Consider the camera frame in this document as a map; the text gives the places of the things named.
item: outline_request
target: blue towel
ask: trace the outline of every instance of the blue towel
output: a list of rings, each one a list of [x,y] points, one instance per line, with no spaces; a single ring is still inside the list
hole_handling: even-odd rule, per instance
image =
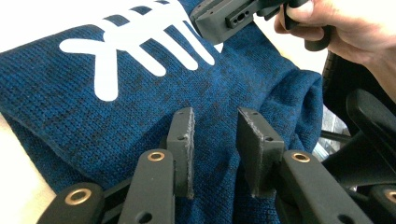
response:
[[[173,113],[195,113],[194,199],[177,223],[277,223],[252,199],[235,148],[237,107],[260,111],[287,149],[311,151],[320,74],[282,58],[255,24],[215,49],[188,15],[199,0],[131,1],[117,15],[0,54],[0,112],[49,185],[109,189],[158,147]]]

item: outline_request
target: white print on fabric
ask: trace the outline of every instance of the white print on fabric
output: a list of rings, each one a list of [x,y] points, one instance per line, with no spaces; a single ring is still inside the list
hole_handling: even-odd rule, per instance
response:
[[[144,15],[133,10],[118,13],[129,21],[121,26],[105,19],[94,24],[105,31],[104,42],[71,38],[60,44],[63,52],[95,55],[94,89],[99,99],[114,101],[118,97],[117,49],[128,52],[154,76],[162,77],[166,74],[166,69],[140,47],[146,41],[153,39],[168,49],[187,69],[198,69],[198,62],[164,31],[171,25],[185,36],[207,63],[215,64],[213,57],[183,22],[186,21],[192,27],[187,13],[178,1],[145,0],[132,1],[132,3],[130,8],[146,7],[148,12]]]

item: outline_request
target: human hand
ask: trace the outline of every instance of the human hand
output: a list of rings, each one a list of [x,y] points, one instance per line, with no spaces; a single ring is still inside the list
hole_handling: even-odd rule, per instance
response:
[[[392,4],[390,0],[308,0],[301,7],[287,8],[299,26],[287,31],[281,11],[275,30],[315,41],[324,35],[321,26],[333,26],[328,50],[366,66],[396,102],[396,13]]]

